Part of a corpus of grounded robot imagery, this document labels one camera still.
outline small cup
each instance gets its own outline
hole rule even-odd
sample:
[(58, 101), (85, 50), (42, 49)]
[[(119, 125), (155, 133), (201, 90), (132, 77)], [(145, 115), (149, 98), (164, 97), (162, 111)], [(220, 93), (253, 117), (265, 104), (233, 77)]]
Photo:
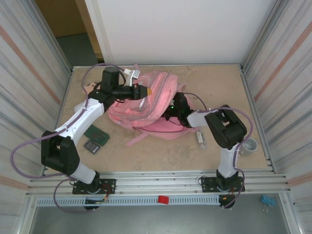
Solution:
[(244, 142), (240, 146), (239, 153), (241, 155), (250, 155), (254, 151), (256, 151), (257, 148), (258, 148), (258, 142), (255, 139), (253, 139), (253, 138), (249, 138), (246, 142)]

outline purple cable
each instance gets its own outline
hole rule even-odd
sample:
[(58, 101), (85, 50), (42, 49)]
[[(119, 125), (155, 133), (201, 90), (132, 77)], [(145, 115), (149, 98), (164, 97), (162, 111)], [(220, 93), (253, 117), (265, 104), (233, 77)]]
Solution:
[[(82, 78), (82, 81), (81, 81), (81, 87), (82, 87), (82, 90), (84, 91), (85, 97), (86, 97), (86, 99), (85, 99), (85, 105), (84, 105), (86, 108), (87, 108), (87, 106), (88, 106), (88, 101), (89, 101), (89, 99), (88, 99), (87, 91), (86, 91), (86, 89), (85, 89), (84, 86), (83, 86), (84, 80), (86, 79), (87, 74), (88, 74), (93, 68), (98, 67), (98, 66), (113, 66), (113, 67), (116, 67), (116, 68), (118, 68), (118, 69), (124, 71), (124, 69), (121, 68), (121, 67), (118, 67), (118, 66), (113, 65), (113, 64), (110, 64), (110, 63), (105, 63), (105, 62), (103, 62), (103, 63), (98, 63), (98, 64), (95, 64), (95, 65), (93, 65), (92, 67), (90, 67), (90, 68), (87, 70), (87, 72), (84, 74), (84, 76), (83, 76), (83, 78)], [(83, 109), (83, 110), (80, 112), (80, 114), (79, 114), (72, 122), (70, 122), (70, 123), (67, 125), (67, 127), (69, 128), (70, 126), (72, 126), (72, 125), (83, 115), (84, 111), (85, 111), (85, 109)], [(23, 177), (25, 177), (25, 178), (28, 178), (28, 179), (44, 179), (44, 178), (50, 178), (50, 177), (53, 177), (53, 176), (62, 176), (62, 175), (64, 175), (63, 173), (56, 173), (56, 174), (45, 175), (45, 176), (32, 176), (32, 175), (27, 175), (27, 174), (21, 172), (21, 171), (17, 168), (17, 166), (15, 165), (15, 162), (14, 162), (14, 154), (15, 154), (15, 152), (16, 152), (19, 148), (21, 148), (21, 147), (23, 147), (23, 146), (25, 146), (25, 145), (32, 144), (32, 143), (35, 143), (35, 142), (38, 142), (38, 141), (42, 141), (42, 140), (46, 140), (46, 139), (55, 137), (55, 136), (57, 136), (58, 134), (63, 133), (65, 130), (66, 130), (66, 129), (62, 129), (62, 130), (60, 130), (60, 131), (57, 132), (57, 133), (53, 133), (53, 134), (51, 134), (51, 135), (47, 135), (47, 136), (43, 136), (43, 137), (40, 137), (40, 138), (37, 138), (37, 139), (30, 140), (30, 141), (24, 142), (24, 143), (18, 145), (17, 147), (15, 147), (15, 148), (12, 150), (11, 154), (10, 154), (10, 162), (11, 162), (11, 165), (12, 165), (13, 169), (14, 169), (18, 174), (20, 174), (21, 176), (23, 176)]]
[(235, 109), (235, 108), (231, 108), (231, 107), (219, 107), (219, 108), (214, 108), (214, 109), (210, 109), (210, 110), (207, 110), (207, 111), (199, 111), (199, 113), (209, 113), (209, 112), (213, 112), (213, 111), (217, 111), (217, 110), (230, 110), (230, 111), (235, 111), (235, 112), (238, 112), (240, 114), (242, 114), (243, 116), (245, 116), (249, 123), (250, 123), (250, 131), (248, 133), (248, 135), (246, 136), (246, 138), (241, 142), (239, 143), (236, 148), (235, 148), (235, 152), (234, 152), (234, 157), (233, 157), (233, 167), (235, 168), (235, 170), (237, 170), (238, 172), (241, 172), (242, 175), (243, 175), (243, 183), (242, 183), (242, 186), (240, 187), (239, 191), (238, 191), (238, 194), (236, 195), (236, 197), (227, 205), (225, 205), (223, 208), (227, 208), (228, 206), (230, 206), (233, 202), (236, 201), (236, 199), (238, 198), (238, 196), (240, 195), (240, 193), (242, 192), (243, 188), (244, 188), (244, 185), (245, 185), (245, 173), (243, 172), (242, 169), (239, 169), (235, 166), (235, 161), (236, 161), (236, 156), (237, 156), (237, 152), (238, 152), (238, 149), (239, 147), (244, 144), (249, 138), (250, 136), (252, 135), (253, 133), (253, 130), (254, 130), (254, 124), (253, 124), (253, 121), (252, 119), (247, 115), (245, 114), (244, 112), (238, 110), (238, 109)]
[(69, 179), (64, 179), (62, 180), (54, 189), (54, 192), (53, 192), (53, 200), (54, 200), (54, 203), (55, 205), (62, 211), (66, 212), (66, 213), (69, 213), (69, 214), (85, 214), (85, 213), (89, 213), (89, 212), (94, 212), (94, 210), (87, 210), (87, 211), (72, 211), (72, 210), (69, 210), (69, 209), (64, 209), (63, 207), (61, 207), (58, 202), (57, 202), (57, 199), (56, 199), (56, 194), (57, 194), (57, 190), (59, 188), (59, 186), (64, 183), (65, 181), (68, 181), (68, 180), (71, 180), (70, 178)]
[(205, 105), (204, 101), (198, 95), (193, 94), (193, 93), (184, 93), (184, 94), (189, 94), (189, 95), (193, 95), (193, 96), (197, 97), (198, 100), (200, 100), (200, 102), (204, 105), (205, 110), (207, 109), (207, 106)]

